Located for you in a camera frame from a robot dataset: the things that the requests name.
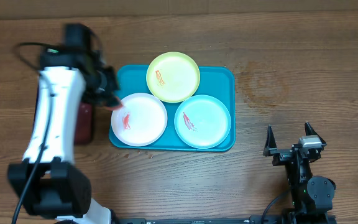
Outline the white plate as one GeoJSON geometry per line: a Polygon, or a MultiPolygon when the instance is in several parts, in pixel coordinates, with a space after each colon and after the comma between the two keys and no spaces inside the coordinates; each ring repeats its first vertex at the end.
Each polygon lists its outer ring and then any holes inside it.
{"type": "Polygon", "coordinates": [[[167,111],[163,103],[148,93],[134,93],[121,100],[122,107],[114,110],[111,127],[115,136],[129,146],[152,144],[167,127],[167,111]]]}

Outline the light blue plate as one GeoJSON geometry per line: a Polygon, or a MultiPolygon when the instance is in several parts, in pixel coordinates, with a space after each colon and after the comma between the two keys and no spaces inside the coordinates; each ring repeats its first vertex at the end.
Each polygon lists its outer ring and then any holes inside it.
{"type": "Polygon", "coordinates": [[[212,149],[229,136],[232,116],[219,99],[196,95],[177,108],[174,127],[178,137],[195,149],[212,149]]]}

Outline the yellow-green plate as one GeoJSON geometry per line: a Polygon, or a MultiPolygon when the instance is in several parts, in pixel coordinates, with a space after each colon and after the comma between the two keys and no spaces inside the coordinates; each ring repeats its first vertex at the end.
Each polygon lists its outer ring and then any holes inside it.
{"type": "Polygon", "coordinates": [[[196,62],[181,52],[167,52],[154,58],[146,73],[150,92],[167,103],[179,103],[195,94],[201,81],[196,62]]]}

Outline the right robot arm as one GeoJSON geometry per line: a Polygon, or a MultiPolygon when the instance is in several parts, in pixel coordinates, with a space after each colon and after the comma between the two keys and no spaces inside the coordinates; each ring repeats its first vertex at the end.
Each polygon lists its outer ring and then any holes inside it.
{"type": "Polygon", "coordinates": [[[273,199],[260,217],[261,223],[336,223],[328,211],[333,209],[336,184],[333,180],[313,175],[310,164],[321,158],[326,141],[305,123],[305,135],[289,149],[279,149],[271,125],[263,155],[272,157],[273,166],[285,166],[289,189],[273,199]],[[270,208],[290,194],[293,208],[284,209],[280,218],[267,216],[270,208]]]}

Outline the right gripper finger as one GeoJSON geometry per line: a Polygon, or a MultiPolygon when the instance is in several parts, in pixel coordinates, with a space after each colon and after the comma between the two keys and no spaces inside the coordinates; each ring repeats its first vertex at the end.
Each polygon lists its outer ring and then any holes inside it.
{"type": "Polygon", "coordinates": [[[267,128],[267,139],[265,142],[265,147],[264,150],[265,151],[270,151],[270,150],[276,150],[277,149],[277,145],[276,145],[276,141],[273,135],[273,130],[272,130],[272,126],[268,125],[267,128]]]}
{"type": "Polygon", "coordinates": [[[317,136],[321,141],[322,145],[326,144],[326,141],[312,128],[309,122],[305,123],[305,134],[307,136],[317,136]]]}

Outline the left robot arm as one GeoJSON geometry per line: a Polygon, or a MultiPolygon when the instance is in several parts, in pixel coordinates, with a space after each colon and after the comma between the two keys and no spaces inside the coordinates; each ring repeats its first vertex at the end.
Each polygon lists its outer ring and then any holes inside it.
{"type": "Polygon", "coordinates": [[[32,137],[18,164],[10,164],[7,178],[19,200],[17,208],[57,223],[118,223],[113,210],[91,195],[90,180],[75,167],[74,145],[81,103],[114,108],[121,104],[112,67],[99,37],[87,26],[65,26],[60,45],[42,44],[32,137]]]}

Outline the red and green sponge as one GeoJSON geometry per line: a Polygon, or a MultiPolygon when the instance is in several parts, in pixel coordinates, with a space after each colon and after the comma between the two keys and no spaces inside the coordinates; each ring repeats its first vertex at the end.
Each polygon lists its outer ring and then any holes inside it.
{"type": "Polygon", "coordinates": [[[118,101],[116,104],[114,104],[113,106],[105,106],[104,109],[109,110],[109,111],[114,111],[114,110],[119,110],[123,107],[123,104],[121,101],[118,101]]]}

